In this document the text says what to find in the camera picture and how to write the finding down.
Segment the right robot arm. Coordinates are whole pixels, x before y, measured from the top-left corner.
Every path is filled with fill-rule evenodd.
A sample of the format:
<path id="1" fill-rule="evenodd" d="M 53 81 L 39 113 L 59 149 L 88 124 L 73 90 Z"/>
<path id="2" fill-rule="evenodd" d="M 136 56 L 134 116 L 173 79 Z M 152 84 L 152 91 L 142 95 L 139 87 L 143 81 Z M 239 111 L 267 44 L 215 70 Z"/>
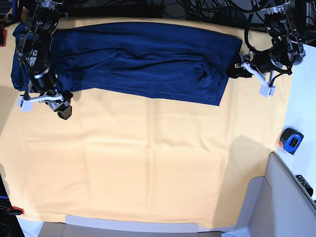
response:
<path id="1" fill-rule="evenodd" d="M 58 75 L 53 70 L 50 52 L 52 35 L 60 18 L 58 7 L 62 4 L 62 0 L 37 0 L 33 15 L 27 18 L 16 49 L 27 83 L 17 105 L 29 112 L 34 103 L 45 103 L 61 119 L 67 120 L 72 115 L 73 94 L 57 90 Z"/>

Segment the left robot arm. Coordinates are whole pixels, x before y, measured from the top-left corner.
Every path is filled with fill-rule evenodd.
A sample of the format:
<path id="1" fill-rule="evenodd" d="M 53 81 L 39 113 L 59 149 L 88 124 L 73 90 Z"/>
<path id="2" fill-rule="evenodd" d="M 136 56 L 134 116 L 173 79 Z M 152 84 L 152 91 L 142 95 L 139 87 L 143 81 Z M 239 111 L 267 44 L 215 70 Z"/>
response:
<path id="1" fill-rule="evenodd" d="M 272 47 L 263 51 L 255 49 L 249 42 L 249 30 L 253 15 L 265 11 L 264 24 L 267 33 L 272 37 Z M 302 62 L 305 51 L 302 37 L 295 25 L 293 6 L 288 0 L 262 0 L 251 10 L 242 10 L 248 13 L 248 22 L 244 31 L 244 42 L 249 54 L 242 54 L 237 61 L 227 69 L 230 78 L 249 78 L 254 73 L 262 75 L 273 71 L 280 74 L 292 74 L 292 67 Z"/>

